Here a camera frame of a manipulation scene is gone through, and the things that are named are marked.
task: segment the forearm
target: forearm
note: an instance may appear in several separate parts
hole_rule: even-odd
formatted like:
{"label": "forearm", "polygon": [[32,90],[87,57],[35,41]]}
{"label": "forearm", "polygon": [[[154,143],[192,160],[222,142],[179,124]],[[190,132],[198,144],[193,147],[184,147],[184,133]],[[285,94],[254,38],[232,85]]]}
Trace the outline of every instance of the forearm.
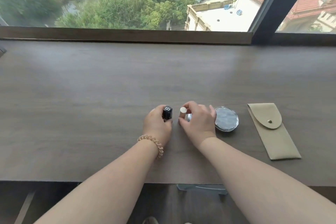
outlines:
{"label": "forearm", "polygon": [[217,138],[199,150],[251,223],[335,223],[336,206],[285,173]]}
{"label": "forearm", "polygon": [[36,224],[126,223],[157,154],[152,141],[141,140],[75,188]]}

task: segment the silver lid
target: silver lid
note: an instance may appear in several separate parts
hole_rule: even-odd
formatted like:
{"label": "silver lid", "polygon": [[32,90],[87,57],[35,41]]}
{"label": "silver lid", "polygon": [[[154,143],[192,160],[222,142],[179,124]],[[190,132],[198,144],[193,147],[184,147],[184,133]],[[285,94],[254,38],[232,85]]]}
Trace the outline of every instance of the silver lid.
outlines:
{"label": "silver lid", "polygon": [[[230,132],[238,126],[238,115],[233,110],[230,110],[224,106],[217,107],[215,110],[217,113],[217,118],[215,121],[216,128],[224,132]],[[187,121],[190,121],[192,116],[193,115],[191,113],[188,114]]]}

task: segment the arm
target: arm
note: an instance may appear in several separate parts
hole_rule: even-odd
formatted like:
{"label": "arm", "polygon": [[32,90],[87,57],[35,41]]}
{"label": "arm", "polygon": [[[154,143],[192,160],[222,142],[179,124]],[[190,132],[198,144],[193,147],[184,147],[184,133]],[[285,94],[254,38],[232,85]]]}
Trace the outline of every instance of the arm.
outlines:
{"label": "arm", "polygon": [[184,105],[191,122],[180,119],[188,137],[211,162],[237,206],[255,224],[336,223],[336,205],[285,173],[216,138],[216,115],[203,105]]}
{"label": "arm", "polygon": [[[158,106],[147,115],[143,134],[155,137],[164,146],[170,139],[171,120],[162,120],[163,107]],[[158,153],[154,142],[137,142],[70,192],[36,224],[126,223]]]}

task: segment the shoe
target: shoe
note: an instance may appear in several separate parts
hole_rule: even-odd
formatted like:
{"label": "shoe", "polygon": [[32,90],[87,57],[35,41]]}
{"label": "shoe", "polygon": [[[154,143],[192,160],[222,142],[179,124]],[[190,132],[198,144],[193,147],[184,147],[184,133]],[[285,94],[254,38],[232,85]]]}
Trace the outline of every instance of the shoe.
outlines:
{"label": "shoe", "polygon": [[145,218],[145,220],[142,222],[142,224],[159,224],[155,217],[150,216]]}

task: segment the black window frame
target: black window frame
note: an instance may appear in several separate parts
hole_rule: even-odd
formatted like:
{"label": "black window frame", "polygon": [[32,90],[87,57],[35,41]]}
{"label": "black window frame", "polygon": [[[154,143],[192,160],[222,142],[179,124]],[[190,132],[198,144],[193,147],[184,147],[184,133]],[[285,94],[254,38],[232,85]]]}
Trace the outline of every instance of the black window frame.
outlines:
{"label": "black window frame", "polygon": [[248,32],[16,27],[0,20],[0,39],[336,46],[336,34],[276,32],[296,1],[264,0]]}

